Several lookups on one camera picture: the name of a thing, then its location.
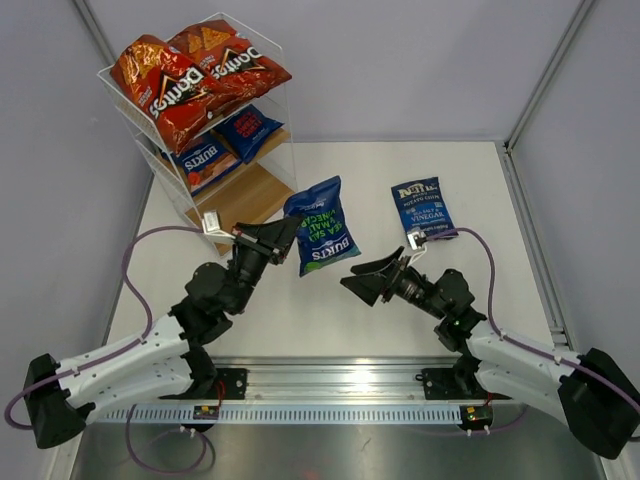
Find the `blue Burts vinegar bag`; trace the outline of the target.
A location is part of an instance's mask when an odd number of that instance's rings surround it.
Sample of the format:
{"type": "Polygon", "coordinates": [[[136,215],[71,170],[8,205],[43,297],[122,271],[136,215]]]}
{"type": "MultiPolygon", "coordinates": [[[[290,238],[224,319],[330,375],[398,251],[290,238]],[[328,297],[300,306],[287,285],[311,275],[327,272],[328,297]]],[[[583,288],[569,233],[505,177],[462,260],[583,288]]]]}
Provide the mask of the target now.
{"type": "Polygon", "coordinates": [[[361,254],[346,224],[341,186],[336,175],[295,193],[284,204],[285,217],[302,217],[296,233],[300,277],[361,254]]]}

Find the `blue Kettle vinegar chips bag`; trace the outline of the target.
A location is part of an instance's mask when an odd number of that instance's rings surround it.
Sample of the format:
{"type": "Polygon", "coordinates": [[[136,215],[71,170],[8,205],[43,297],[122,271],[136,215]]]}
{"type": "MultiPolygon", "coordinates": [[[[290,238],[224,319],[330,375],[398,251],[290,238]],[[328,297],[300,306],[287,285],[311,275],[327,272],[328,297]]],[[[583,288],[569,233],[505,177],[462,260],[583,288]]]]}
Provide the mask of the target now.
{"type": "Polygon", "coordinates": [[[406,235],[420,230],[427,237],[441,235],[442,240],[458,236],[438,177],[395,185],[391,194],[406,235]]]}

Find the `blue Burts chilli bag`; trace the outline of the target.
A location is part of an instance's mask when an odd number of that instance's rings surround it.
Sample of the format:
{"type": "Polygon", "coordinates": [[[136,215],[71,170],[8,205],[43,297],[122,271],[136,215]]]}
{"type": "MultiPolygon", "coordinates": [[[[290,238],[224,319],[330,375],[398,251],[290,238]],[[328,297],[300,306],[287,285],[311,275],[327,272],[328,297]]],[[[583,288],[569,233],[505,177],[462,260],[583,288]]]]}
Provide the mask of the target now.
{"type": "Polygon", "coordinates": [[[217,124],[213,130],[231,146],[243,163],[248,164],[282,126],[282,122],[249,105],[217,124]]]}
{"type": "Polygon", "coordinates": [[[171,158],[183,174],[192,197],[241,165],[241,161],[211,133],[196,138],[183,153],[172,154],[171,158]]]}

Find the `red Doritos bag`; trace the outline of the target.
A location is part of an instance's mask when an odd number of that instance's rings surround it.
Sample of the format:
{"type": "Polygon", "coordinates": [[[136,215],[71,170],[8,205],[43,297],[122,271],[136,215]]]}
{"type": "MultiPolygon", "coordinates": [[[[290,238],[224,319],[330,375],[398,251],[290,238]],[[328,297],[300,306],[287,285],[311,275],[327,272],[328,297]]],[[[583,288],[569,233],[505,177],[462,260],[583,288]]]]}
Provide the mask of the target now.
{"type": "Polygon", "coordinates": [[[190,25],[174,35],[168,44],[234,90],[235,97],[225,105],[226,112],[292,78],[284,67],[263,55],[225,20],[190,25]]]}
{"type": "Polygon", "coordinates": [[[153,121],[165,146],[177,154],[237,96],[234,87],[150,34],[120,54],[110,75],[153,121]]]}

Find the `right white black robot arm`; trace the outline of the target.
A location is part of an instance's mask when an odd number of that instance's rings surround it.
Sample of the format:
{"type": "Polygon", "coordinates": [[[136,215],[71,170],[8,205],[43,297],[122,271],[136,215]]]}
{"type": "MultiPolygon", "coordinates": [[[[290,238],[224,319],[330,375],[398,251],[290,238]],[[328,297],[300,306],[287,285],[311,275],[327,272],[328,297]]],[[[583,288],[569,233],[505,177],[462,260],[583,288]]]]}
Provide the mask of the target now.
{"type": "Polygon", "coordinates": [[[340,283],[369,306],[399,297],[437,319],[438,340],[460,356],[453,380],[463,395],[484,390],[542,411],[606,459],[617,459],[633,441],[639,392],[609,354],[559,350],[498,329],[474,309],[461,272],[447,269],[431,282],[397,249],[352,267],[340,283]]]}

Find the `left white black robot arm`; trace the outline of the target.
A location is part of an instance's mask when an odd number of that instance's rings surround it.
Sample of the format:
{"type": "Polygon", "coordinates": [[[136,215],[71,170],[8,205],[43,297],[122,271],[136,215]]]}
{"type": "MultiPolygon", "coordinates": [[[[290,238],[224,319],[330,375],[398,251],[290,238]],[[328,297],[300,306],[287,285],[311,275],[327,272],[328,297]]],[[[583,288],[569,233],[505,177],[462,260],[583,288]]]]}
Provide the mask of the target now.
{"type": "Polygon", "coordinates": [[[208,396],[217,371],[205,345],[231,328],[231,316],[244,312],[266,267],[285,261],[301,223],[295,215],[237,223],[226,232],[217,212],[205,212],[198,230],[231,246],[227,264],[200,265],[185,298],[164,316],[148,318],[139,333],[65,360],[43,354],[30,362],[24,401],[37,447],[57,447],[120,408],[208,396]]]}

